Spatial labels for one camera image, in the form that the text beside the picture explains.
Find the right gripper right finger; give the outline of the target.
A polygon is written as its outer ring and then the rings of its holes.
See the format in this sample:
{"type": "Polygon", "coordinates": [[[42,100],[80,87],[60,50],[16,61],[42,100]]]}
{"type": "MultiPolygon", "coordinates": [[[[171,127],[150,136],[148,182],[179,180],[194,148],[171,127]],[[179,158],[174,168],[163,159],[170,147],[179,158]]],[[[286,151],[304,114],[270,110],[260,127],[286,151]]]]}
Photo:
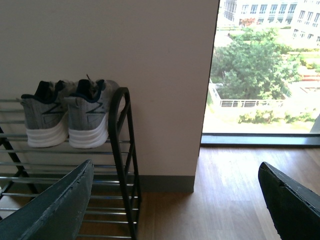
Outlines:
{"type": "Polygon", "coordinates": [[[320,238],[320,196],[267,162],[258,181],[274,227],[282,240],[320,238]]]}

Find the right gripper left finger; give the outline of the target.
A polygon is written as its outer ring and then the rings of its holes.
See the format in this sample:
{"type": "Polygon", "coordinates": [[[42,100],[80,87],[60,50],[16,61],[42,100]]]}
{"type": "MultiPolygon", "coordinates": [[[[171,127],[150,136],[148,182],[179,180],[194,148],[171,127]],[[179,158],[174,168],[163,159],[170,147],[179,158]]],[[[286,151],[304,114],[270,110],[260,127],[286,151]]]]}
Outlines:
{"type": "Polygon", "coordinates": [[[86,160],[0,222],[2,240],[74,240],[87,209],[94,165],[86,160]]]}

